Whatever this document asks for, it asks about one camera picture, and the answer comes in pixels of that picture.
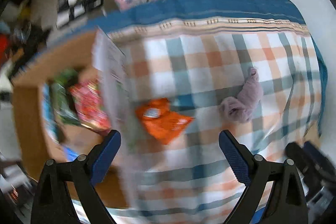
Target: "cardboard box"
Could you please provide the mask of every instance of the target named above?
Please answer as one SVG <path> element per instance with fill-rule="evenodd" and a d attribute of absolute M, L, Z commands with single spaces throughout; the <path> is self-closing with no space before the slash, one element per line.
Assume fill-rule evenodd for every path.
<path fill-rule="evenodd" d="M 27 173 L 35 180 L 39 179 L 44 163 L 48 159 L 55 159 L 57 162 L 67 161 L 62 147 L 48 136 L 43 126 L 41 118 L 43 84 L 66 68 L 91 66 L 91 49 L 95 35 L 95 31 L 81 34 L 42 54 L 25 73 L 13 80 L 13 111 L 22 150 L 22 162 Z M 72 133 L 72 136 L 77 138 L 77 134 L 78 132 Z M 71 197 L 78 199 L 73 184 L 68 183 L 68 187 Z M 105 206 L 128 207 L 116 169 L 109 170 L 104 181 L 96 185 L 95 189 Z"/>

